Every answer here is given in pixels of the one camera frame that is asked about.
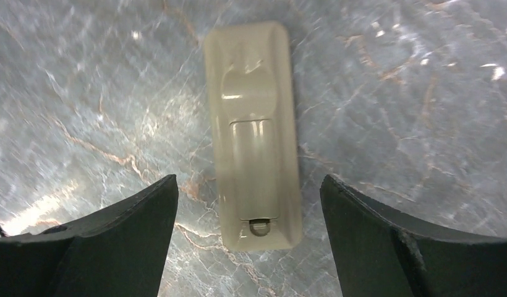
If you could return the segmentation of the beige remote control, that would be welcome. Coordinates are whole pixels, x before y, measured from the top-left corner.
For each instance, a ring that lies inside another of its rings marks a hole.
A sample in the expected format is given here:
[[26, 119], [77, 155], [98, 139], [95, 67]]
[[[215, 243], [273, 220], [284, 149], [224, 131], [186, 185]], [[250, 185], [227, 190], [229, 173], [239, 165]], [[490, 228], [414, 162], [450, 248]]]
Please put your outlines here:
[[[204, 58], [223, 244], [232, 251], [293, 248], [303, 227], [288, 31], [275, 21], [216, 28], [205, 38]], [[279, 217], [243, 221], [230, 125], [264, 119], [275, 129]]]

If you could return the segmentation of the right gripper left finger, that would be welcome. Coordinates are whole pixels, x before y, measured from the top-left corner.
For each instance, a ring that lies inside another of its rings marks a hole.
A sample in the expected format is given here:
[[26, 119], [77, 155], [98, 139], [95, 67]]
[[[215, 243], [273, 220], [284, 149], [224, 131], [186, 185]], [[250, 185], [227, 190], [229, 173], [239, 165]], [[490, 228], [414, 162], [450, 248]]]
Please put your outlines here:
[[178, 198], [171, 174], [80, 219], [0, 238], [0, 296], [156, 296]]

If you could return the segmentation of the beige battery cover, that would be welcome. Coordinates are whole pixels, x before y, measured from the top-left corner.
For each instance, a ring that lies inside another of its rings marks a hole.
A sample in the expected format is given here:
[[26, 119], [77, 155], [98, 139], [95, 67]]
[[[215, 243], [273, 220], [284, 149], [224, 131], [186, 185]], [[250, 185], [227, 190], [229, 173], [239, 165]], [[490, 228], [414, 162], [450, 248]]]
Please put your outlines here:
[[230, 125], [237, 210], [243, 221], [279, 217], [275, 129], [269, 119]]

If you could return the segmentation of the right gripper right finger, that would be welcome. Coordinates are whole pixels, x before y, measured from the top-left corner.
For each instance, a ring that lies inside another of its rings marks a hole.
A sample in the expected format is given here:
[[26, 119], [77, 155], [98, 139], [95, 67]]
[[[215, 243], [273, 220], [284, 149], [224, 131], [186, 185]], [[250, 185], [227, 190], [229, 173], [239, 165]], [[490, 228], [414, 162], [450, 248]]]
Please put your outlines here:
[[344, 296], [507, 296], [507, 238], [421, 220], [331, 175], [320, 198]]

